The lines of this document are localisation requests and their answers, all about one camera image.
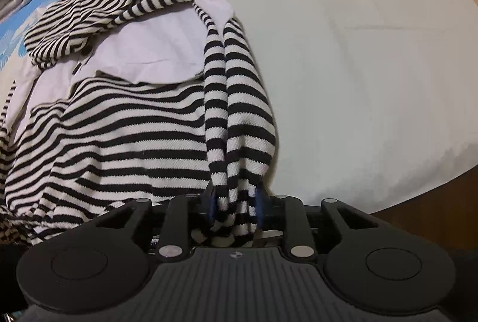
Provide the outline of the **black white striped garment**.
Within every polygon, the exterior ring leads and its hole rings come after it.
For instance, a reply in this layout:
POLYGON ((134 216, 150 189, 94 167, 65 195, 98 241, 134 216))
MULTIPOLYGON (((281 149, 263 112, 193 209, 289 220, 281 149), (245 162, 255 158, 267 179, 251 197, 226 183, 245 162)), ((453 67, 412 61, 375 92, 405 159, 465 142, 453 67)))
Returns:
POLYGON ((59 0, 24 45, 1 114, 2 243, 210 191, 194 239, 251 245, 275 125, 226 0, 59 0))

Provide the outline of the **blue white patterned bedsheet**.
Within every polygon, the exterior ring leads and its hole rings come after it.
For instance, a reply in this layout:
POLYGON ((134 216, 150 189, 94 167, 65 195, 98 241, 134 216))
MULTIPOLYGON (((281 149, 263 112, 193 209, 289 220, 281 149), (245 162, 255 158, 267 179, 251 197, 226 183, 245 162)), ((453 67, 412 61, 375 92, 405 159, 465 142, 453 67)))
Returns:
MULTIPOLYGON (((57 1, 33 0, 1 26, 6 101, 26 33, 57 1)), ((267 193, 366 213, 477 211, 473 0, 226 1, 274 119, 267 193)))

